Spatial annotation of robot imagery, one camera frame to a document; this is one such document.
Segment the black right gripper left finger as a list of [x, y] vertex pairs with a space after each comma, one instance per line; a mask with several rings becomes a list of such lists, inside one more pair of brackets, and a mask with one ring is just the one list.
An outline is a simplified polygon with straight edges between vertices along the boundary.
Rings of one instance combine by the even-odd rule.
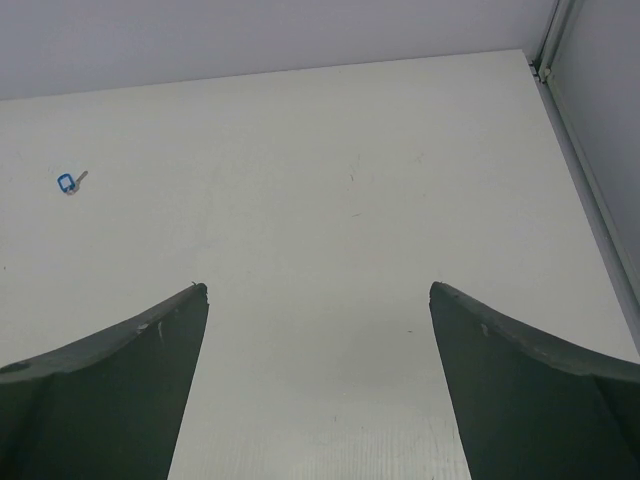
[[4, 479], [165, 479], [207, 325], [207, 287], [1, 369]]

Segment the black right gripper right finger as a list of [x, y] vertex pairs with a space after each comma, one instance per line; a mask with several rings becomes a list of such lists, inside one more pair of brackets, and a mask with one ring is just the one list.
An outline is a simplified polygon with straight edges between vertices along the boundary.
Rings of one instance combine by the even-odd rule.
[[429, 308], [474, 479], [636, 479], [639, 366], [441, 282]]

